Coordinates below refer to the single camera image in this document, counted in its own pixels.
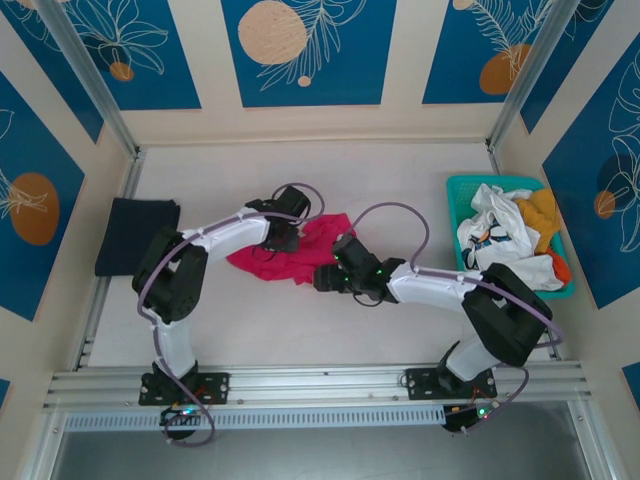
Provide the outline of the pink t-shirt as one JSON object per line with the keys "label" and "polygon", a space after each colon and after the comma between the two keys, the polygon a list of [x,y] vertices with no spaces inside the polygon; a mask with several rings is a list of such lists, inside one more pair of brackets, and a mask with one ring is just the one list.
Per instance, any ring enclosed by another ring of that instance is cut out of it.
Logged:
{"label": "pink t-shirt", "polygon": [[306,223],[296,252],[268,253],[250,246],[226,257],[227,262],[263,281],[293,280],[296,285],[311,284],[316,269],[336,265],[332,246],[339,235],[352,227],[346,213],[325,214]]}

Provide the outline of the teal plastic basket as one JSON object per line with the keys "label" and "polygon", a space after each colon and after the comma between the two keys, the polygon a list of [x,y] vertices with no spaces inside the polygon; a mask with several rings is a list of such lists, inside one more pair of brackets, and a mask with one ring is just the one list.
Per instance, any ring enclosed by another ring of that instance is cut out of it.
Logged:
{"label": "teal plastic basket", "polygon": [[[463,220],[474,217],[477,212],[471,206],[471,200],[481,184],[498,186],[504,193],[515,190],[531,190],[532,192],[544,189],[543,183],[535,178],[509,175],[468,174],[453,175],[446,182],[449,216],[453,235],[453,245],[458,269],[465,269],[462,255],[462,247],[457,237],[457,229]],[[552,251],[560,256],[568,266],[568,258],[563,241],[559,233],[556,233],[550,242]],[[565,299],[575,292],[573,279],[563,288],[555,291],[537,291],[541,299]]]}

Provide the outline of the white printed t-shirt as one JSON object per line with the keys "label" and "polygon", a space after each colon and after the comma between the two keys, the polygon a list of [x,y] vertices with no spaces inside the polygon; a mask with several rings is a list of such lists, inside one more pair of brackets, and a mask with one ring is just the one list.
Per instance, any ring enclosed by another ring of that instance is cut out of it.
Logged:
{"label": "white printed t-shirt", "polygon": [[499,263],[509,267],[534,291],[563,288],[546,253],[536,254],[539,234],[525,225],[515,200],[527,199],[533,192],[510,193],[498,186],[481,184],[471,200],[477,214],[463,220],[457,229],[465,270],[486,270]]}

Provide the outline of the folded navy t-shirt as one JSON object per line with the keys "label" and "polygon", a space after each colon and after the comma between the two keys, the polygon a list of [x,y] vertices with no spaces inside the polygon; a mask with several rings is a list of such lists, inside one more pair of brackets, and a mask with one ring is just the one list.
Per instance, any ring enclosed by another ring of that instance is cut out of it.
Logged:
{"label": "folded navy t-shirt", "polygon": [[162,227],[176,228],[181,208],[173,200],[115,198],[95,263],[96,277],[131,276]]}

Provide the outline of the right controller board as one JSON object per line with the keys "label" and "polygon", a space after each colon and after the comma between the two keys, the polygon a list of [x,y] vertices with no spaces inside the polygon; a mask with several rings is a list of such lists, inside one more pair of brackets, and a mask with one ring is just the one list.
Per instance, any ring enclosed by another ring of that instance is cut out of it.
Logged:
{"label": "right controller board", "polygon": [[491,412],[492,408],[488,406],[445,406],[443,428],[453,434],[468,433]]}

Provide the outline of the controller board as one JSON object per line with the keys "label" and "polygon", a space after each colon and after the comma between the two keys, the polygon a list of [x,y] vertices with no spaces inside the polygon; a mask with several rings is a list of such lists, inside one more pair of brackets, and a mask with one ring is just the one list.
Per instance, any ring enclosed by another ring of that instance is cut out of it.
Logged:
{"label": "controller board", "polygon": [[169,406],[160,413],[159,425],[161,427],[171,426],[194,426],[200,422],[201,411],[188,406]]}
{"label": "controller board", "polygon": [[445,406],[443,428],[453,434],[468,433],[491,412],[492,408],[488,406]]}

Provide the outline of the mustard yellow t-shirt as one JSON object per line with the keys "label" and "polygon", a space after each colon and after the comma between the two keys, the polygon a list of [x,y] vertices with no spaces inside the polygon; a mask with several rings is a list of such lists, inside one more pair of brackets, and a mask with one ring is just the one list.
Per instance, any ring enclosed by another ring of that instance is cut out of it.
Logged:
{"label": "mustard yellow t-shirt", "polygon": [[535,246],[536,254],[544,254],[550,247],[553,236],[560,229],[560,219],[553,192],[544,188],[533,192],[527,199],[515,200],[527,227],[539,234]]}

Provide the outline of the orange t-shirt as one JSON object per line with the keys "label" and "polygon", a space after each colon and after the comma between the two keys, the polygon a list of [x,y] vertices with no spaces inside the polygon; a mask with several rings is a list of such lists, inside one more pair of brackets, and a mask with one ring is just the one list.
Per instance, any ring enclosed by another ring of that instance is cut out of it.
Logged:
{"label": "orange t-shirt", "polygon": [[558,281],[560,281],[564,287],[568,286],[572,280],[572,274],[565,259],[557,254],[551,247],[546,251],[552,259],[552,268],[554,275]]}

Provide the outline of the left controller board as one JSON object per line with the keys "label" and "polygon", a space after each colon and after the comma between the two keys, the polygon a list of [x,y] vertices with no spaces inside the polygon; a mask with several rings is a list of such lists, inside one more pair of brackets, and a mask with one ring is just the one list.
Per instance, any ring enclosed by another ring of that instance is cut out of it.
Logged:
{"label": "left controller board", "polygon": [[201,411],[188,406],[169,406],[160,413],[159,425],[161,427],[171,426],[194,426],[200,422]]}

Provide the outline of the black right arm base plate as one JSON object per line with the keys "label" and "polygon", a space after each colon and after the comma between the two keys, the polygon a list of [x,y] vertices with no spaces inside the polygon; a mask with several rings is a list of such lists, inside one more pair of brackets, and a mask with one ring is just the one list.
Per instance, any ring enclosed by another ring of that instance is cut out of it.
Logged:
{"label": "black right arm base plate", "polygon": [[471,400],[477,396],[497,396],[491,369],[481,372],[471,381],[462,381],[445,370],[410,368],[404,372],[404,386],[410,400]]}

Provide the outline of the aluminium cross rail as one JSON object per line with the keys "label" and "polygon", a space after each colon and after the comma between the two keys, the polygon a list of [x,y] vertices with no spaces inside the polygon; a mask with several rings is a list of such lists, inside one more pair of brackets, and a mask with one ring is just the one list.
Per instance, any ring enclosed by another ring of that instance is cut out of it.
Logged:
{"label": "aluminium cross rail", "polygon": [[[407,365],[316,366],[316,367],[212,367],[227,372],[226,385],[209,390],[205,397],[224,399],[225,407],[287,408],[391,406],[409,403],[404,378]],[[532,362],[529,381],[520,394],[524,374],[516,369],[494,370],[499,400],[513,402],[577,401],[593,398],[577,361]],[[148,369],[82,368],[56,372],[49,384],[46,411],[102,411],[138,406],[141,377]]]}

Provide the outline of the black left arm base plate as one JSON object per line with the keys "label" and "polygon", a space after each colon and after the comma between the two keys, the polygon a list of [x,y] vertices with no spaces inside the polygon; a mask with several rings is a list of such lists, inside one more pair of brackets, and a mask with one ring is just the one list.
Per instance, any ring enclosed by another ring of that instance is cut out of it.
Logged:
{"label": "black left arm base plate", "polygon": [[[229,393],[228,373],[199,373],[191,370],[180,379],[182,384],[205,405],[225,405]],[[162,370],[141,377],[138,404],[173,406],[192,404],[191,398]]]}

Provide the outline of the aluminium corner post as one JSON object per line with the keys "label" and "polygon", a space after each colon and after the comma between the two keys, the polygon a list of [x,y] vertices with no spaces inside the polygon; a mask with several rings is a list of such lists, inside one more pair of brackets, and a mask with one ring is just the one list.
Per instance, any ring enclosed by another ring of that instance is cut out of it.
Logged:
{"label": "aluminium corner post", "polygon": [[487,149],[497,152],[509,128],[528,98],[549,57],[560,40],[580,0],[554,0],[547,19],[541,25],[520,73],[508,93],[497,120],[487,138]]}
{"label": "aluminium corner post", "polygon": [[63,7],[57,0],[33,0],[33,3],[93,105],[105,124],[110,128],[117,143],[130,158],[136,158],[139,146],[136,144],[113,95]]}

